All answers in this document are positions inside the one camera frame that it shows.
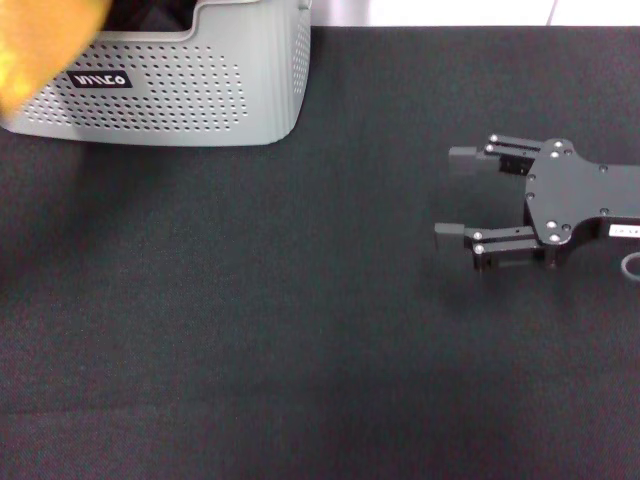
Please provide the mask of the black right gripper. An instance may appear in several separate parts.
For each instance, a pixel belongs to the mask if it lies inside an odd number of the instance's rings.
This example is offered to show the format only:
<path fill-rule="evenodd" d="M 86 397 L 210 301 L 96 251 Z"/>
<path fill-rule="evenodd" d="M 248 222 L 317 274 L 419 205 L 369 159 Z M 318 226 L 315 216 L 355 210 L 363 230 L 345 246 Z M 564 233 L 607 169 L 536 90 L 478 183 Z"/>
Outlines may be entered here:
<path fill-rule="evenodd" d="M 639 167 L 584 159 L 567 139 L 491 134 L 480 148 L 451 147 L 451 173 L 497 171 L 531 177 L 526 212 L 532 227 L 481 229 L 436 223 L 436 248 L 471 252 L 476 271 L 559 266 L 574 250 L 600 240 L 639 240 Z"/>

